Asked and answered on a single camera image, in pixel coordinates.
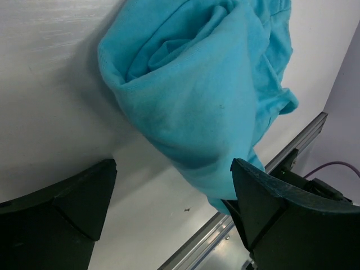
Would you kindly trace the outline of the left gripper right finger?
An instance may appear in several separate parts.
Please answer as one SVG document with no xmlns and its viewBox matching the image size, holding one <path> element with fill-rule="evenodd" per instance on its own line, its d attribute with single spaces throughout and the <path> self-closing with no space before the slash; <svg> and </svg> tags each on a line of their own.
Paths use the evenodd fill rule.
<svg viewBox="0 0 360 270">
<path fill-rule="evenodd" d="M 257 177 L 265 173 L 247 161 L 235 160 L 245 162 L 246 174 Z M 286 209 L 256 244 L 253 260 L 257 267 L 358 269 L 359 207 L 270 177 L 273 179 L 262 186 L 285 202 Z"/>
</svg>

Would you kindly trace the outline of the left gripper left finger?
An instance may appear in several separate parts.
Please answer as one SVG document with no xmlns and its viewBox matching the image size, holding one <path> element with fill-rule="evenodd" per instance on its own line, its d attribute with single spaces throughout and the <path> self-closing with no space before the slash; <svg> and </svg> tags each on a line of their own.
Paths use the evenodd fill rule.
<svg viewBox="0 0 360 270">
<path fill-rule="evenodd" d="M 61 182 L 1 203 L 1 269 L 87 269 L 115 186 L 103 160 Z"/>
</svg>

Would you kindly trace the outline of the turquoise t shirt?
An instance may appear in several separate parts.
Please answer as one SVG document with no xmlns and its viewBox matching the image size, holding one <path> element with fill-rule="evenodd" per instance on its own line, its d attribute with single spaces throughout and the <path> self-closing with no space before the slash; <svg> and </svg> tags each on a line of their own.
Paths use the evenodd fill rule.
<svg viewBox="0 0 360 270">
<path fill-rule="evenodd" d="M 137 128 L 227 213 L 235 158 L 298 100 L 281 85 L 290 1 L 126 1 L 98 45 L 101 76 Z"/>
</svg>

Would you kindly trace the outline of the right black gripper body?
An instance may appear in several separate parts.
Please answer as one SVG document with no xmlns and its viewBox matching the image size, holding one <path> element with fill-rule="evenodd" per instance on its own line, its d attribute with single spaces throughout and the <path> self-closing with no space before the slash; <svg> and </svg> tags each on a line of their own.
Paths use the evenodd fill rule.
<svg viewBox="0 0 360 270">
<path fill-rule="evenodd" d="M 302 190 L 310 192 L 317 196 L 334 201 L 353 204 L 352 200 L 345 197 L 340 191 L 333 188 L 324 181 L 318 178 L 308 180 L 308 178 L 314 173 L 330 165 L 343 165 L 353 170 L 353 166 L 351 164 L 345 163 L 343 161 L 332 161 L 319 166 L 305 176 L 300 176 L 291 171 L 293 166 L 295 165 L 298 155 L 299 150 L 297 148 L 293 149 L 269 174 L 275 178 L 278 178 L 286 183 L 301 188 Z"/>
</svg>

